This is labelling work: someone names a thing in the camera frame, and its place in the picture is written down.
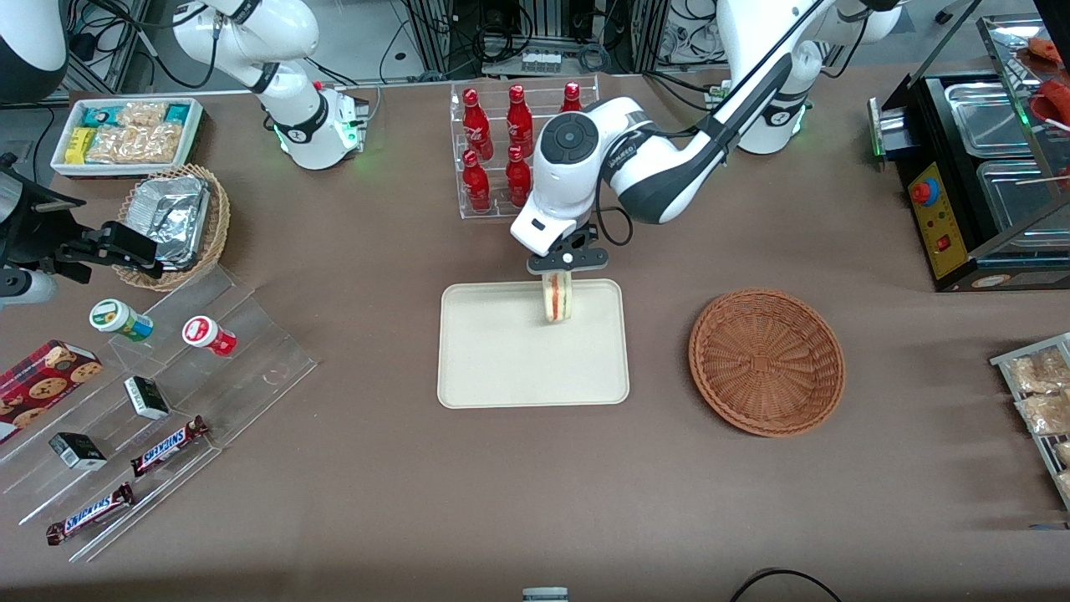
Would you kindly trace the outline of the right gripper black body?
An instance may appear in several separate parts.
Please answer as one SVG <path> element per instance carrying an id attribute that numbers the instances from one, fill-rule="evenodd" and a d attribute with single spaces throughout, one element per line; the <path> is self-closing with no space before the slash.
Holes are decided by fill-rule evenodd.
<path id="1" fill-rule="evenodd" d="M 77 222 L 72 209 L 85 201 L 51 191 L 21 191 L 16 201 L 3 201 L 3 267 L 39 269 L 89 229 Z"/>

